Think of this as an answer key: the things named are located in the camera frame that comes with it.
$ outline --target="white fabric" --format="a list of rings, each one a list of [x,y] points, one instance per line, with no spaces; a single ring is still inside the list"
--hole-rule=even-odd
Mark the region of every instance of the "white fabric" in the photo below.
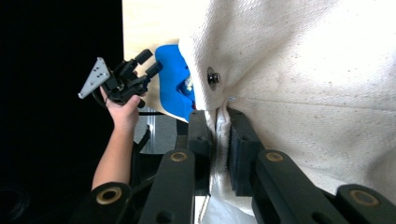
[[[357,183],[396,203],[396,3],[197,2],[179,47],[217,137],[220,198],[251,214],[226,172],[229,106],[318,187]],[[208,66],[221,75],[214,91]]]

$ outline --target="metal plate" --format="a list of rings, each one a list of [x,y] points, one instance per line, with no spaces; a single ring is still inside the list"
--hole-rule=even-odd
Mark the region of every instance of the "metal plate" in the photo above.
[[[102,85],[106,80],[110,78],[110,72],[107,69],[107,65],[103,58],[98,57],[93,69],[85,81],[84,86],[78,94],[80,99],[84,99],[91,92],[96,90],[100,85]]]

